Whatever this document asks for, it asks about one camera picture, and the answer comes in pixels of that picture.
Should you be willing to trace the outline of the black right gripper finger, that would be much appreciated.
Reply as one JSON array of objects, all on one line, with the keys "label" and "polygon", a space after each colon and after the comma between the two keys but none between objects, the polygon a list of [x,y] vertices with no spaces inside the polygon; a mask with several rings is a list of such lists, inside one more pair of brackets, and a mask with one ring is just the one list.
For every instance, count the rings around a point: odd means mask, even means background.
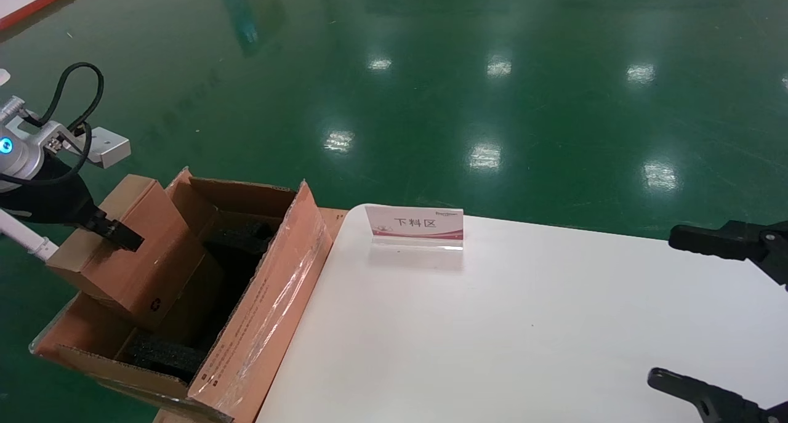
[{"label": "black right gripper finger", "polygon": [[731,220],[719,229],[676,225],[673,249],[728,260],[750,260],[777,285],[787,288],[787,222],[760,225]]},{"label": "black right gripper finger", "polygon": [[787,403],[768,409],[731,390],[667,369],[652,368],[648,386],[692,404],[704,422],[786,422]]}]

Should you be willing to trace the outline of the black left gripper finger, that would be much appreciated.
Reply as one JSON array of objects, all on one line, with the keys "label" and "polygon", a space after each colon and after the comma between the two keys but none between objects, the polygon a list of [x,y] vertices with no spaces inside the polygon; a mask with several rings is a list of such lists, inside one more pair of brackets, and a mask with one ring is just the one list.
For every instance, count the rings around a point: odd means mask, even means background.
[{"label": "black left gripper finger", "polygon": [[145,239],[117,219],[109,219],[106,212],[96,209],[85,219],[85,229],[106,239],[116,247],[130,252],[140,249]]}]

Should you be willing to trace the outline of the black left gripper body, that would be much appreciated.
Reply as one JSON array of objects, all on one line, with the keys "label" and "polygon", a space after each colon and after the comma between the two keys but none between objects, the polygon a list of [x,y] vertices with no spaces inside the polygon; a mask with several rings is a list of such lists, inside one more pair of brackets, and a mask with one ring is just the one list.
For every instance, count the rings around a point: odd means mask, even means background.
[{"label": "black left gripper body", "polygon": [[70,227],[84,226],[100,215],[79,174],[53,185],[20,185],[1,194],[1,207],[21,221]]}]

